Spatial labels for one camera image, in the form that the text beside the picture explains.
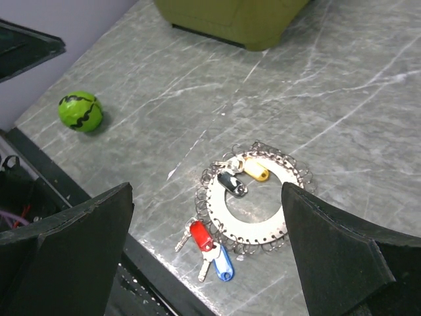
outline green ball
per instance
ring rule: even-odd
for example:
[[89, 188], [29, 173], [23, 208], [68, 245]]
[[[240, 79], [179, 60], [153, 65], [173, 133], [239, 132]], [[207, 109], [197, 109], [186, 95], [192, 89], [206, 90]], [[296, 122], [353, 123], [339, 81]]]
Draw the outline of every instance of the green ball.
[[91, 132], [103, 120], [101, 103], [85, 91], [70, 92], [59, 102], [59, 117], [64, 125], [78, 132]]

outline black key tag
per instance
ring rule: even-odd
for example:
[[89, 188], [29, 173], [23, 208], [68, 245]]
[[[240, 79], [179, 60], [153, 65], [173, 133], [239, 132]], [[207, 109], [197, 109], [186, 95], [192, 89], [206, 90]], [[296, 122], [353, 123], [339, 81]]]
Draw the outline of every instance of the black key tag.
[[218, 173], [219, 183], [234, 196], [244, 196], [247, 193], [247, 187], [229, 172], [222, 171]]

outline yellow key tag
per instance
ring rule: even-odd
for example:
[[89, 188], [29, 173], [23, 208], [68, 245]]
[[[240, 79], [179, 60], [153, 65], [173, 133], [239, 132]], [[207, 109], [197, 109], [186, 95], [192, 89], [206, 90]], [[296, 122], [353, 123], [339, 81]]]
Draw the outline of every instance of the yellow key tag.
[[266, 181], [269, 178], [269, 170], [254, 159], [247, 159], [245, 161], [244, 171], [257, 181]]

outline white wall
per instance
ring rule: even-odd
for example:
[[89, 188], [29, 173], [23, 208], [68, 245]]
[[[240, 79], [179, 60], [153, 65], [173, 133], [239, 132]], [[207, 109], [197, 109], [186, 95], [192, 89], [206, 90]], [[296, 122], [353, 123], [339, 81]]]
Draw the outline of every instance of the white wall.
[[0, 129], [54, 84], [137, 0], [0, 0], [0, 18], [60, 37], [67, 52], [0, 84]]

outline wire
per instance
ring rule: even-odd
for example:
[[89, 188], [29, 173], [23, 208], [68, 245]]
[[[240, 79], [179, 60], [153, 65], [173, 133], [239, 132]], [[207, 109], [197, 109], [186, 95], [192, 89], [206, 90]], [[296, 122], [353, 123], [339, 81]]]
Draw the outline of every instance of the wire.
[[18, 215], [15, 215], [13, 213], [9, 213], [9, 212], [3, 211], [1, 209], [0, 209], [0, 215], [3, 216], [3, 217], [5, 217], [6, 219], [9, 218], [9, 219], [14, 219], [16, 221], [19, 221], [23, 225], [29, 225], [30, 224], [26, 219], [23, 219], [22, 217], [20, 217]]
[[[29, 212], [30, 209], [31, 209], [31, 205], [30, 204], [27, 205], [27, 206], [24, 206], [24, 210], [23, 210], [23, 212], [22, 212], [22, 214], [21, 214], [20, 217], [22, 217], [24, 219], [25, 216], [26, 216], [26, 214], [28, 214], [28, 212]], [[18, 225], [19, 225], [19, 221], [14, 222], [13, 228], [18, 228]]]
[[5, 219], [5, 222], [6, 222], [7, 226], [9, 226], [10, 228], [13, 228], [13, 223], [12, 223], [10, 218], [2, 217], [2, 219]]

